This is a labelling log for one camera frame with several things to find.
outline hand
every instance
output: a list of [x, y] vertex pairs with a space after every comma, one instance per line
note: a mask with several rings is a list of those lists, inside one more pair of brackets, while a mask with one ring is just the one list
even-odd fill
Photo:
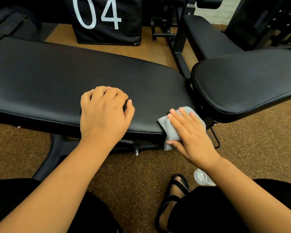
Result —
[[195, 114], [191, 112], [188, 115], [183, 108], [179, 108], [179, 111], [182, 116], [171, 109], [168, 118], [183, 144], [172, 140], [167, 143], [173, 145], [193, 165], [207, 172], [221, 156], [214, 149], [212, 141]]
[[128, 95], [118, 88], [96, 87], [81, 97], [81, 140], [106, 146], [109, 152], [127, 131], [135, 108]]

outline black roller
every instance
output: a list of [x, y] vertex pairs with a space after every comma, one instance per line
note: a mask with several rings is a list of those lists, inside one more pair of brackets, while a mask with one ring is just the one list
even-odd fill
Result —
[[223, 0], [196, 0], [196, 5], [198, 8], [204, 9], [218, 9]]

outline number 04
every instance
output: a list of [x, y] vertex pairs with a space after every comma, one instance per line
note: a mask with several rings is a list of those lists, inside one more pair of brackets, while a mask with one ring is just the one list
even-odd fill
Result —
[[[94, 4], [93, 4], [92, 0], [87, 0], [89, 7], [90, 7], [90, 10], [91, 10], [91, 13], [92, 13], [92, 19], [93, 19], [92, 23], [90, 25], [86, 25], [82, 20], [82, 17], [80, 15], [80, 11], [79, 11], [79, 7], [78, 7], [78, 0], [72, 0], [72, 1], [73, 1], [73, 7], [74, 7], [75, 14], [78, 18], [78, 21], [82, 25], [82, 27], [84, 27], [86, 29], [93, 29], [96, 26], [96, 13], [95, 13], [95, 8], [94, 8]], [[113, 17], [106, 17], [107, 11], [110, 8], [111, 4], [112, 4]], [[101, 15], [101, 21], [114, 22], [114, 28], [119, 29], [118, 22], [122, 22], [122, 19], [118, 18], [118, 15], [116, 12], [115, 0], [108, 0], [107, 1], [107, 4], [104, 8], [104, 11], [102, 12], [102, 15]]]

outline black bag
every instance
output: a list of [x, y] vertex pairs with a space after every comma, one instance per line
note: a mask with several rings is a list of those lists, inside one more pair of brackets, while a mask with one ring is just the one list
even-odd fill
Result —
[[141, 0], [65, 0], [78, 43], [141, 42]]

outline forearm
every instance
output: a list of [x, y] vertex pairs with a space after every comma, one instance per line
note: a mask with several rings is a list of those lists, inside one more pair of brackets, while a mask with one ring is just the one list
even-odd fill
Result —
[[39, 187], [0, 223], [0, 233], [67, 232], [89, 182], [108, 153], [108, 150], [101, 148], [101, 144], [83, 145], [81, 141]]
[[229, 199], [251, 232], [291, 232], [291, 210], [228, 160], [222, 158], [207, 174]]

